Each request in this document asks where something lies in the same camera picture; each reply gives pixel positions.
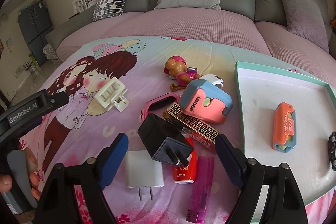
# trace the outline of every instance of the purple lighter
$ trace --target purple lighter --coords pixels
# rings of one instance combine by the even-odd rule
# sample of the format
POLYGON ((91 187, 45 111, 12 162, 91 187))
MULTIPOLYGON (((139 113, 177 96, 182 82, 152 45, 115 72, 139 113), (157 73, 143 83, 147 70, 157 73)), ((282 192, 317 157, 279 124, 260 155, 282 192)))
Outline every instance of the purple lighter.
POLYGON ((214 157, 199 156, 197 158, 196 180, 188 209, 187 221, 205 223, 207 203, 209 201, 213 176, 214 157))

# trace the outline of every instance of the pink and blue pencil sharpener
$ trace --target pink and blue pencil sharpener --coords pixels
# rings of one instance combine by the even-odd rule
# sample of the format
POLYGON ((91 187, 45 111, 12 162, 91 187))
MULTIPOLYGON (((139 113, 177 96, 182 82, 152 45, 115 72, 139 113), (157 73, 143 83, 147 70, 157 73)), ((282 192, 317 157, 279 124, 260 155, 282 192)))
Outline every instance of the pink and blue pencil sharpener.
POLYGON ((193 80, 179 105, 184 114, 211 123, 223 123, 232 109, 231 96, 204 79, 193 80))

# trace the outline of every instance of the gold patterned box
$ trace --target gold patterned box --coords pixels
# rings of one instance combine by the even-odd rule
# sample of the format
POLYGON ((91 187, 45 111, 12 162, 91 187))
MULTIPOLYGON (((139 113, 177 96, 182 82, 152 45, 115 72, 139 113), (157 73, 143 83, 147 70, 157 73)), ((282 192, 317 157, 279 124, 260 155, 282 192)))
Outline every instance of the gold patterned box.
POLYGON ((177 103, 168 107, 163 112, 163 117, 178 130, 187 133, 194 140, 216 153, 215 139, 219 132, 213 127, 200 119, 183 114, 177 103))

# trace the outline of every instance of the white tray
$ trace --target white tray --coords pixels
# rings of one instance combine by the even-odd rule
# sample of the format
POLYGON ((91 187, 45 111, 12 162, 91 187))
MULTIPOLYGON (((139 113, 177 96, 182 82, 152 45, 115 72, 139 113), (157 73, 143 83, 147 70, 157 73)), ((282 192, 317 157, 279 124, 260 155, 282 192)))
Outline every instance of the white tray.
MULTIPOLYGON (((308 205, 336 185, 328 158, 328 138, 336 131, 335 90, 313 77, 279 68, 237 62, 237 94, 243 151, 263 165, 289 164, 308 205), (296 113, 297 145, 288 152, 272 149, 273 116, 286 102, 296 113)), ((268 187, 263 186, 252 222, 259 222, 268 187)))

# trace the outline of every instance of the human hand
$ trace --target human hand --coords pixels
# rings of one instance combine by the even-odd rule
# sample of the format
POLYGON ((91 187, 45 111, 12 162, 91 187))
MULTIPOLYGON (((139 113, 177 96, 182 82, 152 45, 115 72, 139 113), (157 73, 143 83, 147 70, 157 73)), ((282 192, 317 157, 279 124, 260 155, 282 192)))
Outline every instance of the human hand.
MULTIPOLYGON (((40 182, 37 175, 34 173, 38 168, 37 159, 28 147, 24 149, 24 152, 26 154, 27 171, 31 185, 31 194, 34 198, 39 200, 41 197, 41 193, 37 190, 37 188, 40 182)), ((0 174, 0 193, 5 193, 9 191, 12 188, 12 184, 13 182, 10 175, 0 174)))

